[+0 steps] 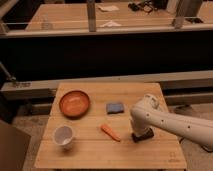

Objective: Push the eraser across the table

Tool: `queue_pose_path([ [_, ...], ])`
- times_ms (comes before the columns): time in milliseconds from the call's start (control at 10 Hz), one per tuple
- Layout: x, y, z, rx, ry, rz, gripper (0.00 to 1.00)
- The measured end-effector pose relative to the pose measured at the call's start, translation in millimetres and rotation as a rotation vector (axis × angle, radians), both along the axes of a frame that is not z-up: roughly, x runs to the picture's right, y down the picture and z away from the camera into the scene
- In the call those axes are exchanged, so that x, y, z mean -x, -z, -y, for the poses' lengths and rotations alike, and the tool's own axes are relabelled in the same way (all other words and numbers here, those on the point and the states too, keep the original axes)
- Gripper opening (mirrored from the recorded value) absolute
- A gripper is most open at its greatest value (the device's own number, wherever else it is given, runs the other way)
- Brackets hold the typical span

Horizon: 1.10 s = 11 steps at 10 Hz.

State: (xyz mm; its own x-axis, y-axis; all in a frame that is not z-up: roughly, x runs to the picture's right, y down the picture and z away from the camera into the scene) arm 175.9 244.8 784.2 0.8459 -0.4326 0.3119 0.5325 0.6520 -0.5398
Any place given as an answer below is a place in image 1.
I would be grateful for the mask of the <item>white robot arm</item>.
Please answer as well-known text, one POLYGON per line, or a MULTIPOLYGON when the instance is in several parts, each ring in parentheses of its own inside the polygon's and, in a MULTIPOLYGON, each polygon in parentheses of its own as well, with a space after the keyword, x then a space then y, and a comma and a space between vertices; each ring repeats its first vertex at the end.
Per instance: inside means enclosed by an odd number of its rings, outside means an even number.
POLYGON ((155 126, 213 150, 213 121, 162 111, 152 94, 145 94, 134 104, 130 115, 134 142, 152 138, 151 126, 155 126))

